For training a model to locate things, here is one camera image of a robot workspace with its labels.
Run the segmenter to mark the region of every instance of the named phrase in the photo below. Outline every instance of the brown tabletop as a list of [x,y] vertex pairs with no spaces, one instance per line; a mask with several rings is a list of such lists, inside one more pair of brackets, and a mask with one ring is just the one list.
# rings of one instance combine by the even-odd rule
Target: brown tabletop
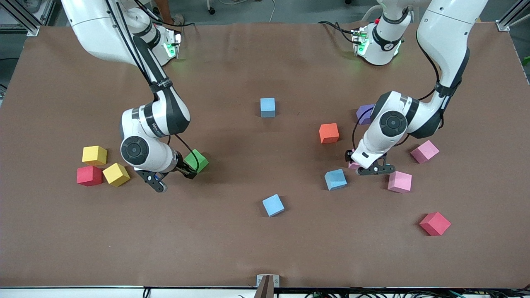
[[[493,23],[470,33],[464,81],[430,138],[440,153],[420,165],[409,152],[425,140],[410,138],[388,154],[413,175],[410,193],[345,168],[360,105],[432,89],[415,30],[376,67],[324,25],[186,29],[165,70],[192,115],[182,137],[210,164],[194,180],[169,175],[157,194],[131,167],[119,188],[76,184],[84,146],[125,165],[121,113],[152,95],[137,68],[92,57],[71,28],[41,28],[0,109],[0,285],[246,286],[260,273],[282,286],[526,285],[529,87]],[[275,118],[259,117],[264,97]],[[322,145],[330,122],[341,138]],[[339,168],[348,185],[328,191],[324,174]],[[274,194],[286,210],[268,218],[261,201]],[[430,237],[417,224],[436,211],[452,226]]]

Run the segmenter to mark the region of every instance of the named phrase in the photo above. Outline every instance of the red cube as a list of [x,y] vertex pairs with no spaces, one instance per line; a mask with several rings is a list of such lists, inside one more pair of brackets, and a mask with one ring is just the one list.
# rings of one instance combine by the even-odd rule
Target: red cube
[[77,169],[77,184],[94,186],[103,182],[103,171],[93,165]]
[[440,212],[429,213],[421,221],[420,226],[431,236],[441,236],[451,225]]

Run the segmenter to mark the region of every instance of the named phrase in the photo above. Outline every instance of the green object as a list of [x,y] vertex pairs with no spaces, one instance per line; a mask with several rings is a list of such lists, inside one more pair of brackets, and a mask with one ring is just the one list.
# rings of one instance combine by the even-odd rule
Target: green object
[[199,169],[197,169],[197,161],[195,160],[195,157],[193,157],[193,154],[188,154],[188,156],[184,158],[184,161],[189,164],[190,167],[196,170],[197,173],[200,173],[200,171],[202,171],[204,167],[208,165],[208,161],[206,160],[206,157],[204,157],[202,154],[199,153],[199,151],[197,151],[197,149],[193,149],[192,152],[195,154],[197,160],[199,161]]

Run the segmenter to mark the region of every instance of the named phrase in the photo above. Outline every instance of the gray floor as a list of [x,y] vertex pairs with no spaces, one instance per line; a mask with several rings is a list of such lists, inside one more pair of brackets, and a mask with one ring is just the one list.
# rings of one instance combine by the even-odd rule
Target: gray floor
[[[206,8],[206,0],[169,0],[172,13],[182,13],[186,22],[197,25],[214,25],[230,23],[250,23],[269,21],[272,0],[256,2],[247,0],[237,5],[226,5],[218,0],[210,0],[216,13],[210,15]],[[331,22],[348,23],[360,20],[365,12],[377,4],[375,0],[353,0],[347,5],[343,0],[275,0],[276,9],[273,22],[286,23],[316,23],[327,20]],[[482,21],[494,21],[500,18],[516,0],[489,0],[484,9]],[[55,25],[66,25],[66,16],[58,13]],[[514,45],[521,59],[530,56],[530,19],[511,29]],[[24,34],[0,33],[0,59],[18,58],[23,48],[26,36]],[[0,60],[0,83],[8,86],[9,80],[16,67],[16,60]],[[525,67],[530,74],[530,64]]]

